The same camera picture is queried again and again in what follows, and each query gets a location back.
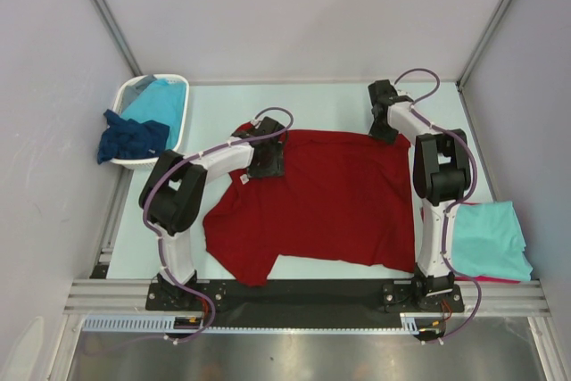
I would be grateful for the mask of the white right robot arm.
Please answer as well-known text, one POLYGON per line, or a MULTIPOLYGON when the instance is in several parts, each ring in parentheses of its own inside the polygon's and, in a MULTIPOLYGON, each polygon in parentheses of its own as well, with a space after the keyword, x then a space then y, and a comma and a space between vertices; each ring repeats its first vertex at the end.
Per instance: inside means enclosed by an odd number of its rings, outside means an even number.
POLYGON ((423 231, 411 299, 422 311, 431 311, 453 291, 453 227, 459 204, 472 193, 473 156, 463 130, 446 130, 428 120, 390 80, 371 83, 368 94, 369 135, 387 144, 405 137, 414 148, 412 185, 422 202, 423 231))

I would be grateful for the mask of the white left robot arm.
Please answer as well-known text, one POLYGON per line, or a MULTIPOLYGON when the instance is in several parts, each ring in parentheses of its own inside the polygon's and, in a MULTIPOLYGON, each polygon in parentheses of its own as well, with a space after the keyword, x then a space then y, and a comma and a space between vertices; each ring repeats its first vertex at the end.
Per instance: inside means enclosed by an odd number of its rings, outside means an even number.
POLYGON ((285 173, 284 146, 289 127, 266 116, 256 118, 223 144, 184 155, 163 152, 139 196, 144 225, 157 235, 159 276, 169 282, 166 298, 176 308, 191 307, 197 298, 189 282, 196 274, 189 230, 200 212, 204 189, 236 170, 247 178, 276 178, 285 173))

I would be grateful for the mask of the red t shirt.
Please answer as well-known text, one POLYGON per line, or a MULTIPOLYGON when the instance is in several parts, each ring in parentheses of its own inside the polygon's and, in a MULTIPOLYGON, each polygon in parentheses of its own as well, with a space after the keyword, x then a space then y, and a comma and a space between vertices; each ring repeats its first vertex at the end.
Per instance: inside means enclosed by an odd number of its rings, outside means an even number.
POLYGON ((231 183, 205 215, 206 250, 236 280, 266 284, 280 256, 413 272, 415 234, 410 142, 351 132, 297 129, 285 173, 231 183))

